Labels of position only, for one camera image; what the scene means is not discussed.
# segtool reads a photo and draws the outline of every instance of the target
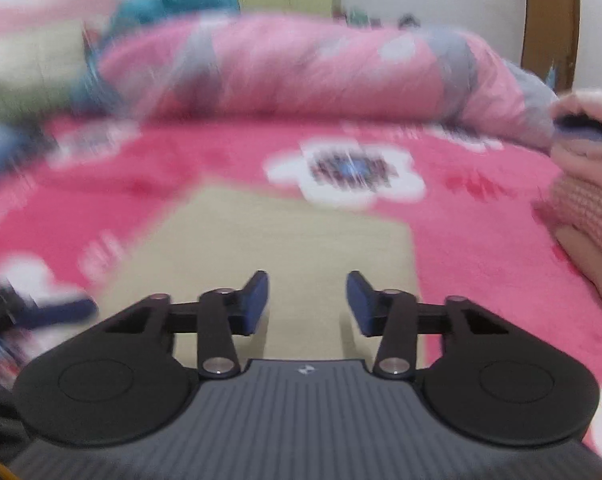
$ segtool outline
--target white logo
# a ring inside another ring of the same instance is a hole
[[[315,371],[316,368],[314,368],[312,365],[303,365],[297,370],[297,372],[303,375],[313,374]]]

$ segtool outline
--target beige cushion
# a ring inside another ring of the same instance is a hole
[[[417,292],[405,224],[208,186],[132,251],[97,298],[100,319],[155,292],[179,302],[213,288],[240,288],[258,269],[270,274],[270,301],[257,335],[236,337],[243,362],[370,362],[379,338],[366,339],[354,326],[347,273],[360,270],[377,288]],[[193,335],[178,336],[175,355],[183,364],[196,365],[195,341]]]
[[[12,88],[58,85],[86,67],[81,20],[0,38],[0,81]]]

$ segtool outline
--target gray ribbed panel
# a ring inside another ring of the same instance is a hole
[[[314,371],[300,373],[306,365]],[[580,443],[495,449],[437,422],[405,383],[358,361],[254,361],[208,382],[171,425],[101,450],[37,441],[12,464],[22,480],[601,480]]]

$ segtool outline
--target pillow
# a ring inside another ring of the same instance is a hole
[[[4,36],[0,39],[0,102],[5,102],[6,89],[28,92],[49,89],[44,100],[55,102],[57,86],[78,79],[85,69],[82,20],[54,23]],[[0,108],[2,116],[7,108],[4,105]]]
[[[11,86],[0,82],[0,124],[39,122],[69,109],[71,82]]]

